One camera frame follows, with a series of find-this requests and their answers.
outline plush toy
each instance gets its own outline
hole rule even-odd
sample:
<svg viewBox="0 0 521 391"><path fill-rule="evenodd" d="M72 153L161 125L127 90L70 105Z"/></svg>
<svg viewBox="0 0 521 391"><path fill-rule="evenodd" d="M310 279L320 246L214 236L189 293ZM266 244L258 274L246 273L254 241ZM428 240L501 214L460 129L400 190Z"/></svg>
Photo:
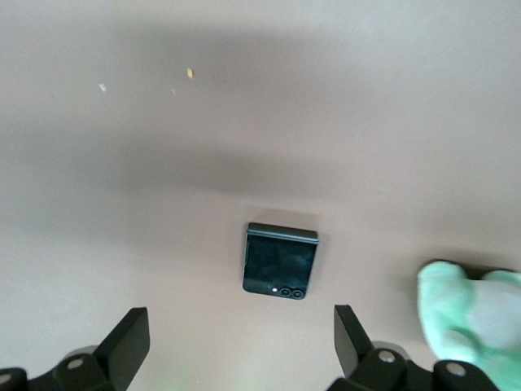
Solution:
<svg viewBox="0 0 521 391"><path fill-rule="evenodd" d="M501 391L521 390L521 274L470 279L461 266L434 261L418 274L418 314L440 360L470 362Z"/></svg>

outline phone camera lens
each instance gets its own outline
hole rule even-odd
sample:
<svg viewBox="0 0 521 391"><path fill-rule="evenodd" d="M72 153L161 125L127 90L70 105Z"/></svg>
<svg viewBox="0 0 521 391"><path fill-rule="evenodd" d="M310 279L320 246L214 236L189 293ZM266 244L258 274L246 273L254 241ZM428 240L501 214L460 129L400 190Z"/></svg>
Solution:
<svg viewBox="0 0 521 391"><path fill-rule="evenodd" d="M302 292L300 289L295 289L293 291L293 298L294 299L301 299L302 297L304 297L304 292Z"/></svg>

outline black smartphone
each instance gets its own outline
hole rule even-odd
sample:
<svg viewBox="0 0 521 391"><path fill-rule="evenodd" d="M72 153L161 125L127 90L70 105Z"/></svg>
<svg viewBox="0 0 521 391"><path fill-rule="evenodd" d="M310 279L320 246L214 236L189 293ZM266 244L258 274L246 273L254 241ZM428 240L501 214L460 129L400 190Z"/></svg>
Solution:
<svg viewBox="0 0 521 391"><path fill-rule="evenodd" d="M246 233L244 290L304 299L317 246L315 231L250 222Z"/></svg>

